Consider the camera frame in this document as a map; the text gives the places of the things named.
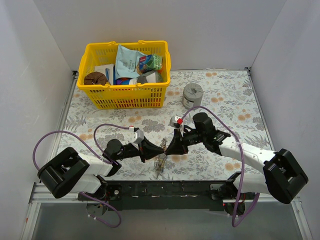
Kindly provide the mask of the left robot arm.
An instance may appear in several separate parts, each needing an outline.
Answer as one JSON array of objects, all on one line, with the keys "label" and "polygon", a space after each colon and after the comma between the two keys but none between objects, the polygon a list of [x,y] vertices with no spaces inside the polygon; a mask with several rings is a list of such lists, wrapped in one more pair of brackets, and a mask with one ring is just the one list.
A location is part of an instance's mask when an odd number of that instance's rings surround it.
[{"label": "left robot arm", "polygon": [[38,170],[37,176],[56,199],[70,192],[85,192],[95,200],[106,196],[106,187],[102,177],[115,175],[122,165],[118,160],[140,157],[144,163],[165,152],[146,138],[140,143],[123,145],[119,140],[110,140],[102,158],[112,161],[106,163],[97,157],[78,153],[74,148],[67,147],[56,157]]}]

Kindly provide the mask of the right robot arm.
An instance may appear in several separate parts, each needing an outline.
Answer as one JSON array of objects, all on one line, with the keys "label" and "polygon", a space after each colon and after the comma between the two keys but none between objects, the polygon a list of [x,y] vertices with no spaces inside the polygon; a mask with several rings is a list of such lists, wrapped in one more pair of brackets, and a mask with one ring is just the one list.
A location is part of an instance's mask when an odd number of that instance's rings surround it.
[{"label": "right robot arm", "polygon": [[193,123],[194,128],[191,128],[178,116],[170,119],[174,133],[166,155],[185,155],[189,146],[202,143],[208,151],[244,162],[260,172],[253,175],[245,173],[244,177],[236,172],[214,189],[213,195],[237,199],[245,193],[262,193],[289,204],[308,183],[309,178],[290,151],[284,148],[280,151],[265,150],[239,143],[234,136],[216,129],[205,112],[195,114]]}]

